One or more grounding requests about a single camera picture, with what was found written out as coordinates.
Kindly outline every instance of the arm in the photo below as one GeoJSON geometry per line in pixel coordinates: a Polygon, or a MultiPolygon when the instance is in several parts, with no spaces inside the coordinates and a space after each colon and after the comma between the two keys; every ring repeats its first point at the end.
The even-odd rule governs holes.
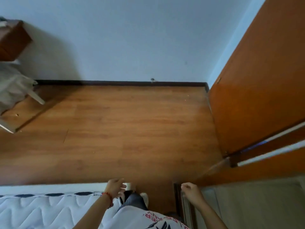
{"type": "Polygon", "coordinates": [[[219,218],[216,212],[205,201],[200,189],[193,183],[183,183],[181,190],[187,199],[200,212],[207,226],[207,229],[227,229],[227,226],[219,218]]]}
{"type": "MultiPolygon", "coordinates": [[[[109,180],[105,192],[108,192],[113,198],[116,198],[119,192],[126,188],[123,182],[124,179],[109,180]]],[[[111,203],[108,195],[104,194],[99,197],[73,229],[97,229],[101,224],[105,211],[111,203]]]]}

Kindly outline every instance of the person's left hand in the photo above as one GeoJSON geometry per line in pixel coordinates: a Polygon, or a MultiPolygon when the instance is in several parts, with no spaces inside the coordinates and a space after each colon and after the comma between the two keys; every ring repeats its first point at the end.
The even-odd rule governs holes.
{"type": "Polygon", "coordinates": [[[113,198],[117,198],[120,193],[123,193],[125,191],[125,188],[127,187],[125,184],[123,184],[124,178],[121,179],[110,179],[107,183],[105,192],[108,192],[111,194],[113,198]]]}

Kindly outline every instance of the person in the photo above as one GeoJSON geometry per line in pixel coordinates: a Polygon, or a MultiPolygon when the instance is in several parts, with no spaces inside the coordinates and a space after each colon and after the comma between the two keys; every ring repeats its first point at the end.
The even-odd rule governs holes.
{"type": "MultiPolygon", "coordinates": [[[[122,194],[126,186],[124,179],[111,179],[108,181],[105,192],[90,207],[86,214],[74,226],[74,229],[97,229],[102,221],[105,211],[112,205],[113,198],[122,194]]],[[[208,229],[227,229],[216,212],[204,200],[200,189],[192,183],[183,183],[181,190],[187,199],[202,215],[208,229]]],[[[113,218],[103,229],[188,229],[179,220],[148,211],[148,197],[145,193],[130,193],[126,201],[120,206],[113,218]]]]}

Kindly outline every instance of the hand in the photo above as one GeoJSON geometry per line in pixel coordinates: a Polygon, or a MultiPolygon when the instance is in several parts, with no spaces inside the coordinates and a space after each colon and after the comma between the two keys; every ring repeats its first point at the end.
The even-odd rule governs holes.
{"type": "Polygon", "coordinates": [[[202,204],[206,204],[206,201],[197,185],[190,182],[183,183],[181,184],[181,190],[197,209],[199,209],[202,204]]]}
{"type": "Polygon", "coordinates": [[[125,184],[123,184],[123,182],[124,178],[110,179],[107,183],[105,192],[111,194],[113,198],[117,198],[119,194],[123,193],[125,191],[125,188],[127,187],[125,184]]]}

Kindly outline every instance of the white chair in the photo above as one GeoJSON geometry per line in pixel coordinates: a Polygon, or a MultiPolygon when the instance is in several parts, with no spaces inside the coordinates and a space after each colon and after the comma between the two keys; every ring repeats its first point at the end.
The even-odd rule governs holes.
{"type": "MultiPolygon", "coordinates": [[[[33,92],[34,84],[37,84],[35,80],[22,75],[17,69],[7,63],[0,63],[0,115],[4,111],[13,108],[26,95],[31,96],[40,104],[44,104],[44,100],[33,92]]],[[[16,129],[1,119],[1,117],[0,127],[10,133],[16,132],[16,129]]]]}

